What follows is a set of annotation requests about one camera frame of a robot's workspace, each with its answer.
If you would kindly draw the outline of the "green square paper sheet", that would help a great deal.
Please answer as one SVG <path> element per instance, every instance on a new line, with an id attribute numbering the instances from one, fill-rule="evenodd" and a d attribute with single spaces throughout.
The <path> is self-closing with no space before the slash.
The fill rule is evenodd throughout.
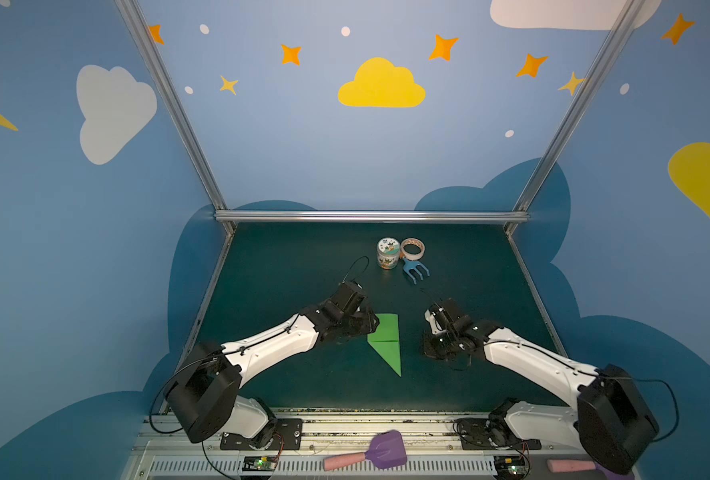
<path id="1" fill-rule="evenodd" d="M 398 377 L 402 376 L 401 347 L 398 315 L 378 313 L 379 325 L 367 336 L 372 349 L 387 363 Z"/>

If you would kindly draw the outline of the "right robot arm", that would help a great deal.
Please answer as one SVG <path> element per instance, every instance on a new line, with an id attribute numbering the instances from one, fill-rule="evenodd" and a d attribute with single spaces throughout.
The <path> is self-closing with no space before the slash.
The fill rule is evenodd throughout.
<path id="1" fill-rule="evenodd" d="M 660 427 L 635 380 L 620 367 L 595 367 L 561 356 L 505 327 L 474 324 L 462 333 L 433 329 L 424 354 L 452 360 L 468 354 L 511 370 L 561 400 L 559 406 L 508 398 L 483 420 L 464 419 L 466 442 L 521 449 L 531 441 L 584 451 L 601 467 L 628 474 Z"/>

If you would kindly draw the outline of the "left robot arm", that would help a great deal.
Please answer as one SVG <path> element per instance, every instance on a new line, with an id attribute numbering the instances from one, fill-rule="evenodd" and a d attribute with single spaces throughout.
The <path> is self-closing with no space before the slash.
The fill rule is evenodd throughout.
<path id="1" fill-rule="evenodd" d="M 369 307 L 340 317 L 322 307 L 307 307 L 252 337 L 198 344 L 194 358 L 171 376 L 161 394 L 189 441 L 200 443 L 227 425 L 235 410 L 260 407 L 238 397 L 241 388 L 263 371 L 323 341 L 372 334 L 379 324 Z"/>

